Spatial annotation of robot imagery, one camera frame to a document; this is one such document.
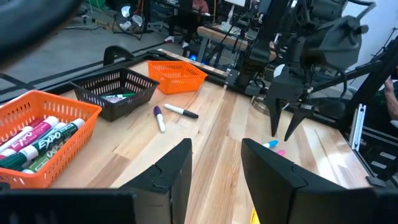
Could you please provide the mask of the silver aluminium bracket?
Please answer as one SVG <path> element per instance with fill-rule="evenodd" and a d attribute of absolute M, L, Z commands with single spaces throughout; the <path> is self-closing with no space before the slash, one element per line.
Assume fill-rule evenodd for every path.
<path fill-rule="evenodd" d="M 359 104 L 353 116 L 351 132 L 349 135 L 349 145 L 354 151 L 359 151 L 365 115 L 366 115 L 366 105 Z"/>

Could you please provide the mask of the magenta Expo marker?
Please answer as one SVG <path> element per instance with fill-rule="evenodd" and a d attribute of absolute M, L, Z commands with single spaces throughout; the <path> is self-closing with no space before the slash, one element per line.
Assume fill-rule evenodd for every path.
<path fill-rule="evenodd" d="M 47 131 L 52 129 L 59 123 L 57 117 L 49 116 L 41 123 L 39 123 L 33 130 L 23 135 L 16 142 L 8 146 L 5 150 L 0 152 L 0 160 L 19 152 L 21 149 L 35 142 L 39 137 L 43 136 Z"/>

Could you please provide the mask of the orange plastic basket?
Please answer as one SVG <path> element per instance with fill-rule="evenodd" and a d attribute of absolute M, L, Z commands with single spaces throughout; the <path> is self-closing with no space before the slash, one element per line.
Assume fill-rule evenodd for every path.
<path fill-rule="evenodd" d="M 35 174 L 0 168 L 0 183 L 12 189 L 47 188 L 90 140 L 102 108 L 97 105 L 31 90 L 0 106 L 0 140 L 14 134 L 34 118 L 55 116 L 69 123 L 81 118 L 84 125 Z"/>
<path fill-rule="evenodd" d="M 159 82 L 164 94 L 197 91 L 207 74 L 185 61 L 148 61 L 149 77 Z"/>

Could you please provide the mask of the thin purple marker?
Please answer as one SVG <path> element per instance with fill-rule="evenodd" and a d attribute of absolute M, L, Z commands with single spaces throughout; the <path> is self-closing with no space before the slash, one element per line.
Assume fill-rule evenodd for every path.
<path fill-rule="evenodd" d="M 165 128 L 165 123 L 164 123 L 164 117 L 162 114 L 161 109 L 158 106 L 154 107 L 154 116 L 157 120 L 157 123 L 159 125 L 159 129 L 162 133 L 165 132 L 166 128 Z"/>

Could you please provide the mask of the maroon Expo marker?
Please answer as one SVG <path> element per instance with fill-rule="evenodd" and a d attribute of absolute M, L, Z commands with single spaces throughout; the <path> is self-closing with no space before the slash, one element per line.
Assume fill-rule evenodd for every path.
<path fill-rule="evenodd" d="M 23 137 L 28 132 L 32 131 L 43 120 L 44 120 L 43 118 L 34 119 L 29 125 L 23 127 L 21 130 L 19 130 L 13 137 L 11 137 L 7 141 L 1 143 L 0 144 L 0 152 L 7 149 L 9 146 L 14 144 L 16 141 L 18 141 L 21 137 Z"/>

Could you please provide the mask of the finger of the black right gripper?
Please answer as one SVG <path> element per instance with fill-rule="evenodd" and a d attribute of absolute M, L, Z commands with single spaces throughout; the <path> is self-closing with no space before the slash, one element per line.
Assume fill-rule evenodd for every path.
<path fill-rule="evenodd" d="M 277 98 L 268 98 L 267 99 L 267 107 L 268 107 L 269 116 L 271 119 L 271 135 L 272 135 L 272 137 L 274 137 L 277 133 L 280 115 L 282 112 L 280 100 Z"/>
<path fill-rule="evenodd" d="M 289 127 L 287 128 L 284 141 L 288 141 L 289 137 L 293 134 L 297 126 L 308 116 L 313 114 L 313 106 L 301 104 L 297 109 L 294 109 L 293 117 L 290 121 Z"/>

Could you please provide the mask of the light green Expo marker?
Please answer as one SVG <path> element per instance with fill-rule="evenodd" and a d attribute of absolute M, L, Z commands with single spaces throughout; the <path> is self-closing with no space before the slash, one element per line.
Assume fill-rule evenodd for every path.
<path fill-rule="evenodd" d="M 49 149 L 46 151 L 44 154 L 38 156 L 33 160 L 33 162 L 24 170 L 22 170 L 23 173 L 27 174 L 34 174 L 41 170 L 46 163 L 48 163 L 51 158 L 61 149 L 61 147 L 67 142 L 67 140 L 64 140 L 57 145 L 55 145 L 53 148 Z"/>

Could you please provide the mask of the long thin green marker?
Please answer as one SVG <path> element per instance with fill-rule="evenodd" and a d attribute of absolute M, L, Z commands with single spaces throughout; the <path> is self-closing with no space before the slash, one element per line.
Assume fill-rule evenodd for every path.
<path fill-rule="evenodd" d="M 123 93 L 123 94 L 117 94 L 117 95 L 106 95 L 106 96 L 102 96 L 102 98 L 104 98 L 104 99 L 128 98 L 128 97 L 133 97 L 135 95 L 136 95 L 136 93 Z"/>

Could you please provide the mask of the wooden workbench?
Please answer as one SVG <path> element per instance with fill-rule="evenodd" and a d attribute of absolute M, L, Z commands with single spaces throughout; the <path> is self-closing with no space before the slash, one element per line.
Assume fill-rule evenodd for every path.
<path fill-rule="evenodd" d="M 200 50 L 197 56 L 197 62 L 202 62 L 205 56 L 206 48 L 209 44 L 209 41 L 212 41 L 216 44 L 221 43 L 225 34 L 221 32 L 219 29 L 210 29 L 205 26 L 200 26 L 197 29 L 197 33 L 200 37 L 202 37 L 202 42 L 200 45 Z M 234 44 L 236 44 L 236 50 L 244 51 L 246 47 L 249 45 L 249 42 L 246 40 L 239 39 L 237 40 L 236 37 L 228 35 L 222 43 L 224 49 L 232 50 L 234 48 Z"/>

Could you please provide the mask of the person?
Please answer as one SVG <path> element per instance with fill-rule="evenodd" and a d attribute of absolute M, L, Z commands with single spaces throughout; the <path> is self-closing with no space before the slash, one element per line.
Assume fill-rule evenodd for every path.
<path fill-rule="evenodd" d="M 209 13 L 209 7 L 206 0 L 192 0 L 192 9 L 202 13 Z M 175 26 L 179 26 L 187 30 L 182 41 L 182 48 L 184 49 L 190 45 L 191 39 L 198 27 L 203 25 L 203 18 L 187 11 L 178 11 L 177 15 L 169 18 L 168 25 L 169 35 L 164 39 L 164 42 L 175 41 Z"/>
<path fill-rule="evenodd" d="M 391 77 L 384 82 L 384 96 L 386 98 L 387 111 L 391 118 L 390 123 L 398 129 L 398 99 L 394 94 L 394 86 Z"/>

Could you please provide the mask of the thin black marker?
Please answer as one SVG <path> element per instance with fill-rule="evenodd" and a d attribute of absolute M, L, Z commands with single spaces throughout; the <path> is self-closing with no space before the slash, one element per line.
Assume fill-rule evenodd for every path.
<path fill-rule="evenodd" d="M 189 110 L 185 110 L 183 108 L 179 108 L 177 106 L 173 106 L 173 105 L 170 105 L 170 104 L 165 104 L 164 108 L 168 109 L 170 111 L 173 111 L 175 113 L 181 114 L 183 116 L 189 117 L 189 118 L 198 119 L 198 117 L 199 117 L 199 115 L 197 115 L 196 113 L 193 113 L 193 112 L 191 112 Z"/>

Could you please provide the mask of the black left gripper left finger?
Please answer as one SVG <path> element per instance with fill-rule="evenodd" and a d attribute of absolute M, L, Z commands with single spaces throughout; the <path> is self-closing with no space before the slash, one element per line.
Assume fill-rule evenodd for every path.
<path fill-rule="evenodd" d="M 0 224 L 184 224 L 192 140 L 118 189 L 12 190 L 0 182 Z"/>

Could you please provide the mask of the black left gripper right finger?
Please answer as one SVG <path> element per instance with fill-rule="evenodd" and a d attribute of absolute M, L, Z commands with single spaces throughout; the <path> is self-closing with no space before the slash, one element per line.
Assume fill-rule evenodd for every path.
<path fill-rule="evenodd" d="M 249 138 L 241 160 L 261 224 L 398 224 L 396 189 L 346 189 Z"/>

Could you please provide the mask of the black floor fan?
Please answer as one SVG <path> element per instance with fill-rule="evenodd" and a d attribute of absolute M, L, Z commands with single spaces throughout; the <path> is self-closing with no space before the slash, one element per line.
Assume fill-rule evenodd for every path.
<path fill-rule="evenodd" d="M 144 33 L 144 16 L 137 5 L 122 4 L 113 16 L 112 32 L 142 39 Z"/>

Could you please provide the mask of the black computer tower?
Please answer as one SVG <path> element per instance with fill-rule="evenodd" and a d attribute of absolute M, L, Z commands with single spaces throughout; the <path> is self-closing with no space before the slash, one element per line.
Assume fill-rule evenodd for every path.
<path fill-rule="evenodd" d="M 199 54 L 200 54 L 200 45 L 191 44 L 185 47 L 183 50 L 183 56 L 193 61 L 199 62 Z"/>

